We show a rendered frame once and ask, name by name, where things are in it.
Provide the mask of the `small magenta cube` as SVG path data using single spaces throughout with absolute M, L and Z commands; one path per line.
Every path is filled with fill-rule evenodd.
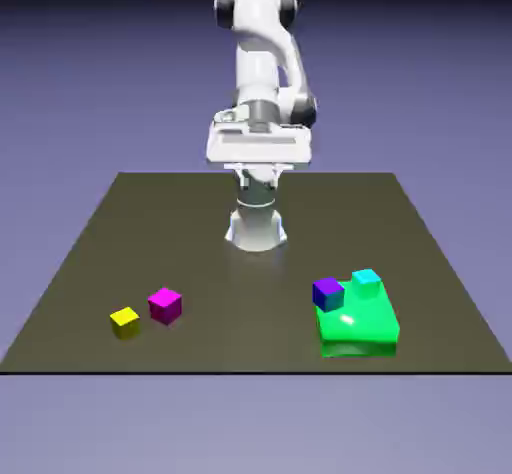
M 170 325 L 182 313 L 182 295 L 162 287 L 148 297 L 150 317 L 164 325 Z

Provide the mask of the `small cyan cube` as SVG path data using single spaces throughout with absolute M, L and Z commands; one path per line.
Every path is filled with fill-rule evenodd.
M 375 298 L 381 289 L 382 279 L 371 268 L 354 271 L 351 277 L 352 289 L 360 299 Z

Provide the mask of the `small blue cube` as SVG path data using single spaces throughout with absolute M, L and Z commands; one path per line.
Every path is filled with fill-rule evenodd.
M 327 277 L 313 282 L 312 299 L 317 308 L 323 312 L 332 312 L 344 305 L 345 289 L 334 277 Z

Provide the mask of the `large green box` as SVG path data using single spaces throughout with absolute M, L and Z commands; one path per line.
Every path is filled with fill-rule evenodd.
M 400 325 L 382 281 L 341 281 L 343 305 L 324 312 L 315 307 L 324 358 L 388 357 L 396 354 Z

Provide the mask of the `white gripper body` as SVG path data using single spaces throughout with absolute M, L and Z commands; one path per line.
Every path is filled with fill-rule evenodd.
M 213 122 L 206 158 L 212 164 L 307 165 L 312 159 L 311 130 L 269 124 L 268 132 L 251 132 L 247 122 Z

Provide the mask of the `small yellow cube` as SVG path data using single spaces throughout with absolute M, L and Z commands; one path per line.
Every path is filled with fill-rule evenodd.
M 120 340 L 130 339 L 139 333 L 140 316 L 131 307 L 113 312 L 109 319 L 114 335 Z

